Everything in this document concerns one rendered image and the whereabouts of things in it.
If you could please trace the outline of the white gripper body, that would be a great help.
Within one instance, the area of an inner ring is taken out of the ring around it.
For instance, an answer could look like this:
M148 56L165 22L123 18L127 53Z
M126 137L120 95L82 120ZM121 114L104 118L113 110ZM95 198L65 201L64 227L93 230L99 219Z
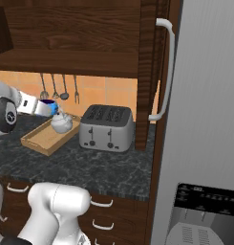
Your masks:
M52 109L49 100L39 100L35 106L34 114L39 116L50 117Z

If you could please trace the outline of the white kettle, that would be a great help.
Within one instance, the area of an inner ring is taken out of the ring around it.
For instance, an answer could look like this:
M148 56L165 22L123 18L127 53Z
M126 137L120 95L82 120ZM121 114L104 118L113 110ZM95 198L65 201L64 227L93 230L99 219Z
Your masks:
M73 119L68 114L57 112L52 117L51 126L56 133L67 133L73 127Z

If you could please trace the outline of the wooden tray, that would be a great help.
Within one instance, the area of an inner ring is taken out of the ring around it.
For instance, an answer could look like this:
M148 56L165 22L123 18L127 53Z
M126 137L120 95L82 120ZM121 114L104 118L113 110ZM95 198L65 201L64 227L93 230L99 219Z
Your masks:
M21 138L21 144L36 152L51 156L79 131L80 118L78 116L73 116L73 128L63 134L56 133L53 130L51 121L47 120L23 136Z

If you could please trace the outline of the dark wood cabinet door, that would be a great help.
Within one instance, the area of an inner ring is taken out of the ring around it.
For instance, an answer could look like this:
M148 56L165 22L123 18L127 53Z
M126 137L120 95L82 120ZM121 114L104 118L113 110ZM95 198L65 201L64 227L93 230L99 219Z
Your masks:
M154 100L153 69L160 68L164 48L165 30L156 27L156 19L167 18L169 7L170 0L140 0L136 150L146 148Z

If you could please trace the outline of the hanging metal ladle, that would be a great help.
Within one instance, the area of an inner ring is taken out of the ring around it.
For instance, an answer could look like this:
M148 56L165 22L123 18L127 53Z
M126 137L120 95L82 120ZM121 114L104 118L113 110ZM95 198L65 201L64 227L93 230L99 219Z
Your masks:
M60 95L60 98L62 100L67 100L69 98L69 93L67 91L65 75L62 75L62 79L63 79L63 85L64 85L64 92Z

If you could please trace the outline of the hanging metal fork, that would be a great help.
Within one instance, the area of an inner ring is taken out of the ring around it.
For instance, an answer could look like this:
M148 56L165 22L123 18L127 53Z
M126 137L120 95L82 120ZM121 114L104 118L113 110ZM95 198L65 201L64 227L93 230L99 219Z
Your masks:
M80 104L79 93L77 89L76 75L74 75L74 102Z

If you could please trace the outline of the silver four-slot toaster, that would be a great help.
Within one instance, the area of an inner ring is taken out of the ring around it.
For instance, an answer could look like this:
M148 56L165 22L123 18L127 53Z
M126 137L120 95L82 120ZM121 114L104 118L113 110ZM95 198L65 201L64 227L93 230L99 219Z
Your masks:
M92 104L80 120L79 144L88 149L124 152L134 137L129 107Z

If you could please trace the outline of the dark wood drawer front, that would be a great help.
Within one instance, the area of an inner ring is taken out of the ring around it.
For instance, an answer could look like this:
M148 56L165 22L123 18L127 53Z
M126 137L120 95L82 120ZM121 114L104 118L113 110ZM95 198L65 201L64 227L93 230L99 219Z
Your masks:
M111 226L115 223L111 231L102 231L96 229L92 225L93 219L97 225ZM130 239L143 239L144 237L144 221L142 219L136 220L130 217L119 217L110 215L83 215L79 217L79 223L83 231L94 231L100 234L115 235L118 237L128 237Z
M95 238L102 239L107 245L144 245L142 240L131 240L115 236L93 235L92 244L95 245Z
M32 183L30 183L30 182L13 180L13 179L1 179L0 183L3 186L4 199L5 200L10 200L13 197L27 199L28 192L32 187ZM7 184L8 183L11 183L11 186L15 189L23 189L26 186L29 186L29 189L24 193L11 192L11 191L7 190Z
M112 199L114 204L110 208L100 208L91 204L88 214L90 215L110 215L119 217L130 217L136 220L145 220L147 216L148 203L134 199L121 198L110 195L91 194L92 199L98 203L109 203Z

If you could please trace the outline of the grey fridge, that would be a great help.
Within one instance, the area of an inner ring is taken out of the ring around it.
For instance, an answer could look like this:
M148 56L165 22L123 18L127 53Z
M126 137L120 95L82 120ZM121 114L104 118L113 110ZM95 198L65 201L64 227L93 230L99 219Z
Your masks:
M234 245L234 0L183 0L172 30L150 245Z

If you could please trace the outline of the dark wood wall cabinet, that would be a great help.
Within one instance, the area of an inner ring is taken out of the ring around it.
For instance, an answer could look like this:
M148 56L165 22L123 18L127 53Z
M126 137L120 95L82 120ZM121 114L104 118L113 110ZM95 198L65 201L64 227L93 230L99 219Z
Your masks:
M138 76L140 0L0 0L0 70Z

